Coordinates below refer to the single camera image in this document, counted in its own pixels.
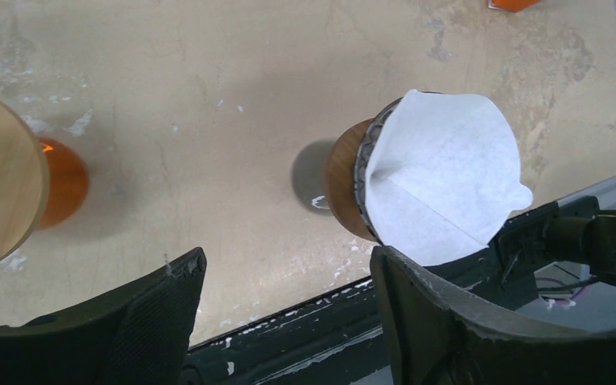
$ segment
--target cable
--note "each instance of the cable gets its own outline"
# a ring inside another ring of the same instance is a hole
[[[565,286],[565,283],[563,283],[563,281],[559,281],[559,280],[553,279],[553,278],[535,277],[535,281],[553,282],[553,283],[556,283],[556,284],[558,284],[560,286]]]
[[[573,301],[577,298],[580,298],[587,290],[589,290],[589,286],[585,286],[583,288],[581,288],[580,290],[577,291],[577,293],[573,294],[572,297],[570,297],[570,300]]]
[[[589,279],[586,279],[584,281],[580,281],[578,283],[574,283],[572,285],[563,285],[563,286],[559,286],[559,287],[542,287],[542,288],[537,289],[537,292],[541,293],[541,292],[545,292],[546,291],[546,292],[550,292],[551,294],[555,294],[555,293],[560,293],[562,291],[570,291],[572,289],[577,289],[578,287],[584,288],[586,286],[593,285],[594,283],[596,283],[598,281],[599,281],[598,278],[591,277]]]
[[[577,275],[570,273],[568,270],[563,269],[562,267],[560,267],[559,265],[557,265],[557,264],[555,264],[555,263],[553,264],[553,267],[555,267],[555,268],[559,269],[559,270],[560,270],[560,271],[562,271],[563,273],[568,274],[570,277],[574,277],[575,279],[580,279]]]

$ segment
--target table surface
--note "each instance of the table surface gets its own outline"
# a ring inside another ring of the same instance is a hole
[[[371,243],[306,209],[292,174],[411,88],[492,99],[535,205],[616,175],[613,2],[484,3],[0,2],[0,100],[91,177],[70,220],[0,262],[0,324],[196,246],[192,342],[368,274]]]

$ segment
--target wooden base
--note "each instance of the wooden base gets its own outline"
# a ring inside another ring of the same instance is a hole
[[[0,261],[39,224],[48,197],[48,170],[41,145],[0,103]]]
[[[371,121],[356,124],[336,140],[322,168],[322,189],[341,226],[362,239],[375,241],[355,201],[355,157]]]

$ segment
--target beige table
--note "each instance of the beige table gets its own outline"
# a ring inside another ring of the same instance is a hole
[[[542,204],[616,174],[608,0],[0,2],[0,99],[87,162],[69,220],[0,263],[0,324],[195,246],[201,341],[367,274],[371,244],[306,211],[297,154],[410,88],[495,101]]]

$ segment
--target orange object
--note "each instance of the orange object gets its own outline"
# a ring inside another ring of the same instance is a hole
[[[488,6],[498,10],[520,12],[529,6],[534,6],[541,0],[490,0]]]
[[[39,137],[51,174],[48,203],[38,229],[49,229],[75,213],[88,193],[88,173],[81,158],[68,146]]]

